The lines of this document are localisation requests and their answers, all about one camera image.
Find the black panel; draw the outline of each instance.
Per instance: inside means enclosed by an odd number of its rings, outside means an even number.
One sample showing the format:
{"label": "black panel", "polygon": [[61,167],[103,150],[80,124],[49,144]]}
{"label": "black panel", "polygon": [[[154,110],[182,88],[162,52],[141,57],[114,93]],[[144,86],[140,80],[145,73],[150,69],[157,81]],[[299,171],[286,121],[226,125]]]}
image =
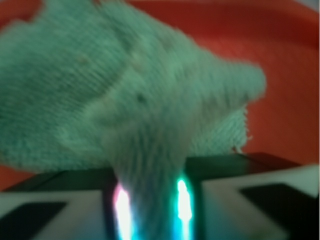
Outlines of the black panel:
{"label": "black panel", "polygon": [[17,207],[0,219],[0,239],[31,239],[65,205],[65,202],[32,202]]}
{"label": "black panel", "polygon": [[240,192],[290,232],[290,240],[319,239],[319,197],[312,198],[286,184],[247,187]]}

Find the glowing light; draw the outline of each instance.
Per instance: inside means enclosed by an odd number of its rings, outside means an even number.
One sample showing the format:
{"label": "glowing light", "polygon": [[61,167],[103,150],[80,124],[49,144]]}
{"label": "glowing light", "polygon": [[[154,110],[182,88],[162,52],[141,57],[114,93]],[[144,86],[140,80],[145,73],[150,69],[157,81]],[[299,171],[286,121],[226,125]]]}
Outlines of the glowing light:
{"label": "glowing light", "polygon": [[192,218],[190,194],[186,183],[180,179],[178,181],[178,217],[186,222]]}
{"label": "glowing light", "polygon": [[133,237],[133,224],[128,193],[118,184],[113,199],[115,207],[118,233],[122,240],[131,240]]}
{"label": "glowing light", "polygon": [[[187,185],[183,179],[177,182],[177,220],[178,232],[182,240],[191,239],[192,203]],[[130,210],[130,197],[120,184],[115,189],[113,198],[118,234],[121,240],[131,240],[134,237],[134,224]]]}

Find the green light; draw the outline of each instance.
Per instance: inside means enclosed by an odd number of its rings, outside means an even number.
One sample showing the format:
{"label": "green light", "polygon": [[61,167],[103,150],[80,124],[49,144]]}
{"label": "green light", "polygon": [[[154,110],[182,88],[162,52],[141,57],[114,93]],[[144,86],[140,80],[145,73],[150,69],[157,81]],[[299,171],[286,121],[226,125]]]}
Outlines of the green light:
{"label": "green light", "polygon": [[178,201],[177,210],[180,219],[179,229],[182,240],[191,239],[192,202],[191,194],[188,191],[186,181],[180,178],[177,181]]}

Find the red-orange surface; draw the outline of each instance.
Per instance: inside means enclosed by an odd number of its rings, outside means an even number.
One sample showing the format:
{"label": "red-orange surface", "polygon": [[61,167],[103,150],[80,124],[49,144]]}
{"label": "red-orange surface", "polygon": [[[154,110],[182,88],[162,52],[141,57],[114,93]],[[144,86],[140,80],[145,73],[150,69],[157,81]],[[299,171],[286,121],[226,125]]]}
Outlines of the red-orange surface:
{"label": "red-orange surface", "polygon": [[[265,98],[248,107],[245,152],[319,162],[319,14],[292,0],[135,1],[212,52],[259,64]],[[0,26],[28,20],[40,0],[0,3]],[[0,190],[30,176],[0,167]]]}

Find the fabric texture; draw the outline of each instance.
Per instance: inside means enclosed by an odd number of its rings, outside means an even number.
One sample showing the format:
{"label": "fabric texture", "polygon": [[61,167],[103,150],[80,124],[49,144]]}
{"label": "fabric texture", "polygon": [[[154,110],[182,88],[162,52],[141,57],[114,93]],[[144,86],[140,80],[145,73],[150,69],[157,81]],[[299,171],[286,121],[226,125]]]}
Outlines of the fabric texture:
{"label": "fabric texture", "polygon": [[241,148],[245,105],[265,84],[258,67],[219,59],[125,3],[48,0],[0,36],[0,162],[112,166],[139,238],[172,239],[186,156]]}

